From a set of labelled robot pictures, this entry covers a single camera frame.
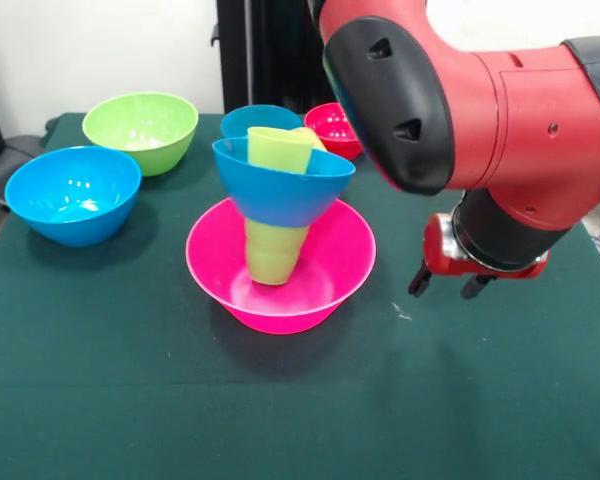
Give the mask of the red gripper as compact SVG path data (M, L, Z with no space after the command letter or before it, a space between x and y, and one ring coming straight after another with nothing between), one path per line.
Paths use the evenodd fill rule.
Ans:
M499 271L489 268L471 258L455 239L452 216L437 213L428 219L423 237L424 264L410 282L408 293L420 297L429 287L433 275L474 275L461 289L463 299L473 299L495 278L532 279L539 276L549 261L549 251L528 267L519 271Z

